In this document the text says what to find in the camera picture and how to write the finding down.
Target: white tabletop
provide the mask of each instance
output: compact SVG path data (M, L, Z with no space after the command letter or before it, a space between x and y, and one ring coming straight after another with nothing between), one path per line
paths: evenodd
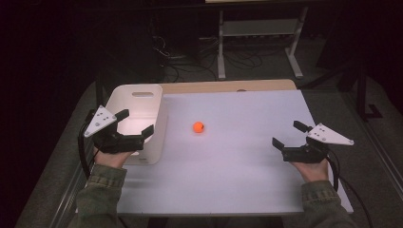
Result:
M303 180L272 145L275 137L286 146L301 146L306 135L293 128L293 121L315 125L299 90L166 94L163 100L168 107L163 154L154 165L125 166L119 213L302 212ZM192 131L197 121L205 125L201 134ZM338 194L353 212L341 184Z

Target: wire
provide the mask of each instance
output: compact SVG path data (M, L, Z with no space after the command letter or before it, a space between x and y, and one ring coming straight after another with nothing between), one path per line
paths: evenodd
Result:
M219 38L217 38L217 37L213 36L213 37L210 37L210 38L203 39L202 41L204 41L204 40L206 40L206 41L213 40L214 42L211 45L209 45L208 47L205 47L205 48L199 50L200 55L202 55L204 52L208 53L208 50L210 50L212 48L216 48L219 45Z
M338 170L337 170L337 168L335 166L335 163L332 160L330 160L329 157L326 156L326 160L330 164L330 167L332 168L332 171L333 171L333 187L335 188L335 191L337 191L338 190L338 177L339 177Z
M124 220L120 217L118 217L119 221L121 222L121 224L124 226L124 228L128 228L127 224L124 222Z
M184 80L184 78L179 75L179 71L176 68L174 68L173 66L164 66L164 67L171 67L172 69L175 70L176 78L174 79L174 81L172 83L177 83L178 79L180 79L180 78Z
M89 178L90 171L89 171L89 166L86 163L86 152L84 149L84 136L83 135L84 135L84 131L88 125L89 125L89 122L85 122L81 126L81 129L80 129L78 137L77 137L80 162L81 162L81 166L83 167L83 171L84 171L84 174L86 175L87 179Z
M100 152L100 149L98 148L97 151L95 152L94 156L92 156L91 161L89 161L89 166L91 166L93 163L95 163L95 157L97 154Z
M370 225L370 228L374 228L373 225L373 221L371 219L370 213L368 212L367 207L364 204L364 201L361 199L361 197L358 195L358 193L356 192L356 190L353 188L353 186L348 183L341 175L340 175L340 161L336 155L336 153L333 150L329 150L330 152L332 152L332 155L335 157L336 159L336 163L338 166L338 177L349 187L349 189L354 193L355 197L358 199L359 203L361 204L362 209L364 210L365 216L367 217L367 221Z
M231 64L233 67L240 68L240 69L253 69L255 67L260 67L263 65L263 61L262 61L261 57L274 55L280 51L283 51L285 48L289 47L290 44L291 44L291 42L287 41L285 45L282 45L282 46L276 48L274 51L265 53L265 54L260 54L261 51L263 50L263 48L260 48L259 50L252 52L252 53L248 53L247 51L243 51L243 53L240 53L239 51L233 51L238 59L235 59L228 54L224 54L224 57L226 58L228 63ZM246 44L246 42L243 42L243 45L245 48L248 48L248 45Z
M159 40L162 40L162 41L163 41L163 46L162 46L161 48L154 47L153 49L155 49L155 50L157 50L158 52L160 52L161 55L163 55L165 58L169 58L169 57L171 56L171 54L170 54L169 52L165 51L166 42L165 42L164 38L161 37L161 36L153 36L153 38L154 38L154 40L159 39Z
M213 61L211 61L208 66L202 66L202 65L198 65L198 64L194 64L194 63L185 63L185 64L169 64L169 65L167 65L167 67L171 67L171 68L175 69L177 71L178 77L179 77L178 70L181 70L184 72L190 72L190 73L202 72L202 71L207 70L213 75L214 81L217 81L216 73L210 69L214 65L214 63L216 63L216 59L217 59L217 55L214 55ZM185 69L182 67L199 67L200 69L189 70L189 69Z

